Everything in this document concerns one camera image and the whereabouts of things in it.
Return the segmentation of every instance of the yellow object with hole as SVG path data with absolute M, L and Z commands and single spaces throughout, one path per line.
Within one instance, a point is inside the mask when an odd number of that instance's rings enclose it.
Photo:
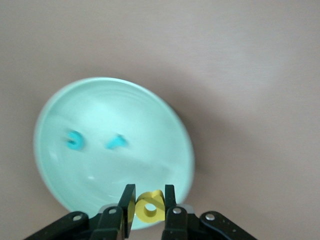
M 155 210 L 148 210 L 146 205 L 152 204 Z M 142 193 L 136 200 L 135 214 L 144 223 L 155 223 L 165 220 L 165 198 L 161 190 Z

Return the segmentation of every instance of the beige table surface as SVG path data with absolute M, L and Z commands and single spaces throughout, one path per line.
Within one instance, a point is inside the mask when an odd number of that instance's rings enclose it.
M 219 211 L 259 240 L 320 239 L 319 41 L 316 0 L 0 0 L 0 239 L 68 212 L 37 171 L 33 130 L 52 94 L 95 76 L 177 110 L 198 215 Z

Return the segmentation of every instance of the light blue bowl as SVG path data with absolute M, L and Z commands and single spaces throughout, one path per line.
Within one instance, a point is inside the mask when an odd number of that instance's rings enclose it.
M 127 184 L 137 196 L 173 184 L 181 203 L 193 181 L 193 148 L 179 117 L 151 91 L 116 78 L 58 91 L 37 120 L 34 152 L 54 197 L 89 217 L 118 203 Z M 132 229 L 150 225 L 135 217 Z

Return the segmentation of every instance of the blue toy piece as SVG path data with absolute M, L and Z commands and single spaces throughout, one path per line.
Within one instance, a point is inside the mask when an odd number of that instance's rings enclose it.
M 68 137 L 70 138 L 66 145 L 72 150 L 81 150 L 85 145 L 85 140 L 82 135 L 77 131 L 69 131 Z
M 126 147 L 127 145 L 128 143 L 124 137 L 122 135 L 118 135 L 107 143 L 106 148 L 115 149 L 116 147 Z

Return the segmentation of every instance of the yellow block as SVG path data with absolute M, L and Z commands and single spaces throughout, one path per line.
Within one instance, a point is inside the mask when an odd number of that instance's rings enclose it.
M 147 204 L 155 206 L 155 210 L 148 210 Z M 135 214 L 144 223 L 155 223 L 165 220 L 165 198 L 161 190 L 142 193 L 136 200 Z

